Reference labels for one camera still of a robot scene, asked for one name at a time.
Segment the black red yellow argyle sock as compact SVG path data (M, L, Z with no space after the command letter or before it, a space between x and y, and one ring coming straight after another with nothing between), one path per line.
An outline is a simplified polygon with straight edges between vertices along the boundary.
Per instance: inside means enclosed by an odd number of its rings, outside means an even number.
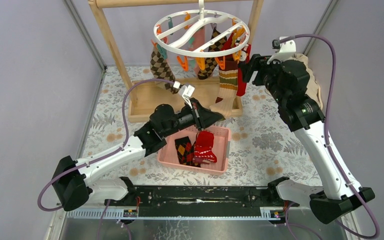
M201 164L194 162L194 144L188 136L174 140L175 149L179 164L200 168Z

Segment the beige purple striped sock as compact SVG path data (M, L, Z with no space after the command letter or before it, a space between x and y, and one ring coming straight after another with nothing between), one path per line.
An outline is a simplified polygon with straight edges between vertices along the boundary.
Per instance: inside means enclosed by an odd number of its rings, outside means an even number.
M205 159L205 158L201 158L201 157L194 157L192 159L192 162L193 162L193 165L195 167L200 167L201 165L209 165L209 164L212 163L211 160Z

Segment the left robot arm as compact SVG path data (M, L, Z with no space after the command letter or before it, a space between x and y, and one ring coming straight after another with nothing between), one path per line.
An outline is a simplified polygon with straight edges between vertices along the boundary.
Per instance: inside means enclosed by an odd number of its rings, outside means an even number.
M59 160L51 185L65 211L75 210L97 193L92 185L103 175L125 162L156 153L167 144L167 137L189 127L204 130L221 120L223 115L203 107L196 99L175 113L169 104L158 105L140 129L121 146L114 146L95 156Z

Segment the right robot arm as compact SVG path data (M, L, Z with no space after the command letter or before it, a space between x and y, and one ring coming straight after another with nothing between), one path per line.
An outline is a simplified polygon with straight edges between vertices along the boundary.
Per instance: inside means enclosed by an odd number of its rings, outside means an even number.
M245 83L264 86L275 102L282 121L304 146L320 177L321 186L309 186L280 177L268 184L267 201L284 201L309 208L322 223L329 224L375 198L370 187L362 187L348 170L337 149L327 144L326 118L317 102L307 95L310 75L298 60L269 61L254 54L238 65Z

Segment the red white patterned sock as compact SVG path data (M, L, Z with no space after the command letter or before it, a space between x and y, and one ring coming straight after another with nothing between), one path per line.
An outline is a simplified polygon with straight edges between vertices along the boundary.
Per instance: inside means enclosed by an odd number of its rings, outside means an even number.
M216 163L217 156L213 152L215 136L212 132L203 130L197 133L194 143L194 158L203 158Z

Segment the plain red sock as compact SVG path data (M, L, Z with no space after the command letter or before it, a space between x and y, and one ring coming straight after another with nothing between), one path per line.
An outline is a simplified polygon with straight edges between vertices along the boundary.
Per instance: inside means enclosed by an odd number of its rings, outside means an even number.
M238 97L242 97L246 93L247 83L243 81L243 73L241 70L241 66L247 64L250 61L250 53L252 46L247 44L240 53L240 58L238 62L238 75L237 75L237 92L236 95Z

